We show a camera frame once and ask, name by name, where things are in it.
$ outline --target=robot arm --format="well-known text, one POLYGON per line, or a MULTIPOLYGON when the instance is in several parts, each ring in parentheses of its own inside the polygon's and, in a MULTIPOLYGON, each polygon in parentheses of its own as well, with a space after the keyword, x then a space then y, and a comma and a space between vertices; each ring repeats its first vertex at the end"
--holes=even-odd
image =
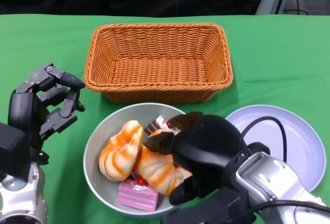
POLYGON ((330 209, 304 188, 285 162, 271 157, 261 143, 247 146, 225 119, 192 113, 170 122, 181 130, 178 135, 154 136, 144 144, 172 154, 193 174, 172 191, 170 203, 217 191, 200 205, 164 217, 162 223, 250 224, 255 212, 266 224, 330 223, 330 209))
POLYGON ((62 132, 77 120, 74 111, 85 110, 79 101, 84 86, 49 62, 12 93, 8 125, 0 123, 1 224, 46 224, 45 175, 40 166, 48 163, 49 156, 41 149, 53 133, 62 132), (62 108, 48 111, 48 106, 61 102, 62 108))

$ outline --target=basket rim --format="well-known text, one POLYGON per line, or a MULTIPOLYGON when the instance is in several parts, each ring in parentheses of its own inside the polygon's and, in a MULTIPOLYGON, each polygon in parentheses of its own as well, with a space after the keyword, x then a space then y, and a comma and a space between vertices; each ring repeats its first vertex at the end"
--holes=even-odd
POLYGON ((102 92, 126 92, 126 91, 150 91, 150 90, 160 90, 160 87, 165 87, 167 90, 195 90, 196 87, 200 87, 199 90, 220 90, 227 86, 229 86, 233 81, 233 69, 232 63, 230 59, 230 51, 228 46, 228 40, 224 29, 216 23, 119 23, 119 24, 106 24, 97 27, 91 38, 90 47, 87 56, 87 62, 85 66, 85 73, 84 73, 84 82, 87 88, 93 91, 102 91, 102 92), (149 27, 167 27, 167 26, 177 26, 177 27, 212 27, 217 29, 220 33, 222 33, 224 38, 224 50, 225 50, 225 78, 222 81, 217 82, 185 82, 185 83, 178 83, 178 82, 157 82, 157 83, 106 83, 101 84, 94 82, 91 79, 91 70, 92 67, 90 65, 93 64, 93 58, 95 56, 95 49, 96 49, 96 41, 98 37, 101 35, 102 31, 112 27, 138 27, 138 26, 149 26, 149 27))

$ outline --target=orange wicker basket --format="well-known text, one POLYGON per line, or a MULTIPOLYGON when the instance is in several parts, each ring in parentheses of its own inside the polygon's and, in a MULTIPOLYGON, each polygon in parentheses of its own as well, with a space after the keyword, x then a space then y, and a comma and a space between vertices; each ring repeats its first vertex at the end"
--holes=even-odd
POLYGON ((215 24, 115 24, 92 36, 84 82, 114 102, 205 102, 233 71, 215 24))

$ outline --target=green tablecloth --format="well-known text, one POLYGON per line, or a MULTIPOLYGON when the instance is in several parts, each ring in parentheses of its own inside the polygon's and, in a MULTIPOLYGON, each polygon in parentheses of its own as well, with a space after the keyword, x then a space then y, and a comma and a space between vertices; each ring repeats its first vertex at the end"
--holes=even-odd
MULTIPOLYGON (((228 37, 233 84, 207 103, 175 106, 183 111, 200 110, 221 116, 253 104, 286 108, 318 132, 329 162, 330 17, 151 19, 3 15, 0 16, 0 121, 7 122, 9 96, 28 79, 30 72, 52 61, 58 68, 82 78, 93 30, 102 24, 138 22, 220 24, 228 37)), ((86 105, 86 111, 78 113, 78 121, 44 144, 44 151, 50 155, 49 165, 43 167, 44 196, 50 213, 48 224, 159 223, 159 219, 134 219, 117 213, 90 191, 82 166, 86 142, 105 117, 126 105, 110 103, 88 89, 82 91, 81 102, 86 105)), ((330 205, 329 170, 314 193, 330 205)))

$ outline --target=bowl rim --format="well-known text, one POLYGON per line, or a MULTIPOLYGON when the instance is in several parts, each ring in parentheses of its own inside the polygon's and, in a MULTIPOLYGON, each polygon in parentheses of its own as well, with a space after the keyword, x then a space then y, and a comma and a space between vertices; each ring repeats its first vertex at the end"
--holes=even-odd
POLYGON ((87 184, 89 186, 89 188, 92 190, 92 192, 94 193, 94 195, 96 195, 96 197, 102 201, 105 205, 107 205, 108 207, 118 211, 118 212, 121 212, 121 213, 124 213, 124 214, 127 214, 127 215, 135 215, 135 216, 152 216, 152 215, 158 215, 158 214, 161 214, 163 212, 167 212, 169 210, 172 210, 172 209, 176 209, 178 208, 179 206, 169 206, 169 207, 166 207, 165 209, 161 209, 161 210, 156 210, 156 211, 152 211, 152 212, 141 212, 141 213, 135 213, 135 212, 131 212, 131 211, 126 211, 126 210, 123 210, 123 209, 120 209, 118 207, 115 207, 113 206, 112 204, 108 203, 107 201, 105 201, 97 192, 96 190, 94 189, 94 187, 92 186, 92 183, 90 182, 89 178, 88 178, 88 175, 87 175, 87 169, 86 169, 86 154, 87 154, 87 148, 89 146, 89 143, 91 142, 91 137, 94 135, 94 133, 97 131, 97 129, 108 119, 110 118, 111 116, 115 115, 116 113, 122 111, 122 110, 125 110, 125 109, 128 109, 128 108, 132 108, 132 107, 136 107, 136 106, 141 106, 141 105, 158 105, 158 106, 166 106, 166 107, 169 107, 171 109, 174 109, 174 110, 177 110, 178 112, 182 113, 182 114, 185 114, 182 110, 178 109, 178 108, 175 108, 171 105, 167 105, 167 104, 161 104, 161 103, 139 103, 139 104, 133 104, 133 105, 128 105, 124 108, 121 108, 119 110, 116 110, 115 112, 111 113, 109 116, 107 116, 105 119, 103 119, 102 122, 99 123, 99 125, 94 129, 93 133, 90 135, 90 137, 88 138, 88 141, 86 143, 86 146, 85 146, 85 150, 84 150, 84 158, 83 158, 83 167, 84 167, 84 175, 85 175, 85 179, 87 181, 87 184))

